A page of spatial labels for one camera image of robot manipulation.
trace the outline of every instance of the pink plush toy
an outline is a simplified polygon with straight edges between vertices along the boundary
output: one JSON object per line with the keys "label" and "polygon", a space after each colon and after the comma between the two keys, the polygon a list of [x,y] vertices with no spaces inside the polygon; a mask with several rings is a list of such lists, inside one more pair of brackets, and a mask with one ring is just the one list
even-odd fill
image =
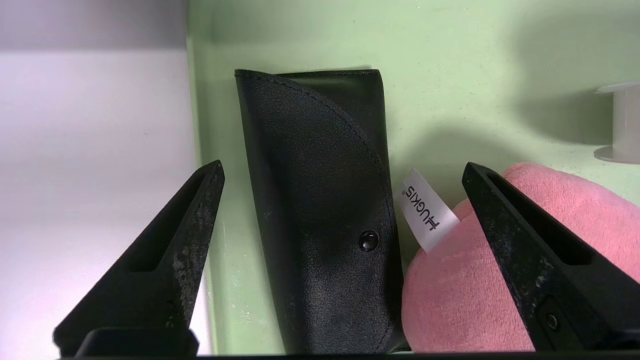
{"label": "pink plush toy", "polygon": [[[640,281],[640,208],[540,165],[516,164],[504,177]],[[534,350],[469,201],[454,212],[458,227],[428,253],[420,250],[404,281],[403,327],[413,351]]]}

